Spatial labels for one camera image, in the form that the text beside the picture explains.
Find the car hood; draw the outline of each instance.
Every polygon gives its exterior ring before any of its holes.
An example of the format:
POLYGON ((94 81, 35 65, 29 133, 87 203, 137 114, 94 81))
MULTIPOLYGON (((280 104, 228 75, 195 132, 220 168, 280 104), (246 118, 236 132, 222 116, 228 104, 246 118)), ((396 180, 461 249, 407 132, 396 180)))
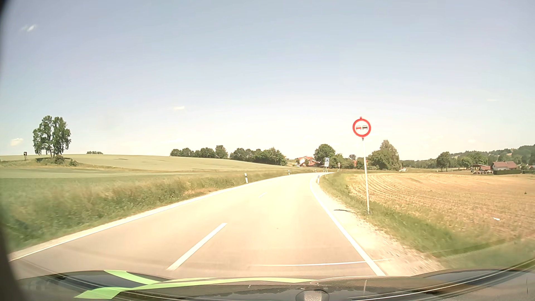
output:
POLYGON ((416 300, 464 294, 530 274, 525 269, 451 269, 417 276, 165 277, 92 270, 19 280, 31 300, 416 300))

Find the grass verge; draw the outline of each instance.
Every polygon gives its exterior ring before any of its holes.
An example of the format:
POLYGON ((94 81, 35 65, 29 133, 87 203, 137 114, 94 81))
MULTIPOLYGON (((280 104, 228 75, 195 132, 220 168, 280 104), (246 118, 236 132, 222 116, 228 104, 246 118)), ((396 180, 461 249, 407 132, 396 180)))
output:
MULTIPOLYGON (((292 173, 313 170, 292 170, 292 173)), ((249 182, 287 175, 247 172, 249 182)), ((112 178, 0 179, 2 223, 10 251, 244 183, 242 172, 112 178)))
POLYGON ((535 242, 530 239, 481 241, 470 231, 453 232, 377 202, 370 202, 370 214, 367 214, 366 200, 350 192, 347 181, 350 175, 346 172, 326 175, 320 186, 360 217, 402 244, 439 259, 446 267, 508 267, 534 256, 535 242))

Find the gravel shoulder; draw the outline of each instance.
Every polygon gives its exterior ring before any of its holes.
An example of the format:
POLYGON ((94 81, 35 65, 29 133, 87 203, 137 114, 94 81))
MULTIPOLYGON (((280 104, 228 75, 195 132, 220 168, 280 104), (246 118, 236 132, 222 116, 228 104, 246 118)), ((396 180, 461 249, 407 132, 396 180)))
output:
POLYGON ((412 276, 443 270, 435 258, 403 246, 380 229, 359 218, 341 201, 312 183, 316 197, 336 217, 346 231, 364 249, 387 276, 412 276))

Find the road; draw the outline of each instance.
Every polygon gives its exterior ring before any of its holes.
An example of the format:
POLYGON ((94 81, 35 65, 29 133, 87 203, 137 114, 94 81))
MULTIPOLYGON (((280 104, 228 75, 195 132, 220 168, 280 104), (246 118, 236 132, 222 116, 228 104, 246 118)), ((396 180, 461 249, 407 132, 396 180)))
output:
POLYGON ((18 278, 102 269, 173 279, 380 274, 316 199, 317 175, 237 187, 11 264, 18 278))

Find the green field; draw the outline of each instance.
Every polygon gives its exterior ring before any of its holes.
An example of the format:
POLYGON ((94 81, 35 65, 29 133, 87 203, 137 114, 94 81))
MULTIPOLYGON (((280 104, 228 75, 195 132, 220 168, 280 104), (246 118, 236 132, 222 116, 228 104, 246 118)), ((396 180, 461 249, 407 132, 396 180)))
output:
POLYGON ((81 163, 70 167, 35 157, 1 157, 0 206, 11 250, 245 184, 244 172, 251 183, 314 171, 224 159, 65 155, 81 163))

